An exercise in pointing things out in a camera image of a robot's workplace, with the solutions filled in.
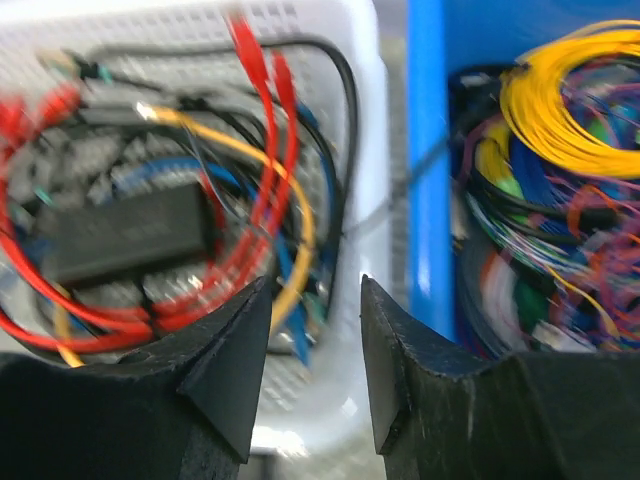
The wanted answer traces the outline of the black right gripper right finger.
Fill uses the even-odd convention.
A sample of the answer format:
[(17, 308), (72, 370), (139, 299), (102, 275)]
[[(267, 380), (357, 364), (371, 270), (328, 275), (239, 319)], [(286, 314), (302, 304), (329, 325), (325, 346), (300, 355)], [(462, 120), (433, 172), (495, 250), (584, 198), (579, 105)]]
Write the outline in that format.
[(478, 358), (372, 278), (361, 331), (374, 445), (390, 479), (635, 479), (639, 357)]

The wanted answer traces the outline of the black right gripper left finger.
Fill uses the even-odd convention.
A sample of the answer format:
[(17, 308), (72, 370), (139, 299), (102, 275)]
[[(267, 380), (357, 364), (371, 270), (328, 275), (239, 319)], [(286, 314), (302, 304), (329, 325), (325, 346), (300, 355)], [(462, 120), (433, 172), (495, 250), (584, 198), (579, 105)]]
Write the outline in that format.
[(115, 364), (75, 369), (1, 356), (5, 479), (233, 479), (250, 455), (271, 289)]

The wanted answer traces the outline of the black Mercury network switch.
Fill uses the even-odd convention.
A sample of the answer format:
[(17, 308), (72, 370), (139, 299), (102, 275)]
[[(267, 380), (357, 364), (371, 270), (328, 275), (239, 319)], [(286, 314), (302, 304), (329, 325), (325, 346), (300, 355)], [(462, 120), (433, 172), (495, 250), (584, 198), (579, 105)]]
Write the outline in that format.
[(215, 230), (197, 182), (58, 211), (45, 274), (66, 289), (136, 279), (206, 258)]

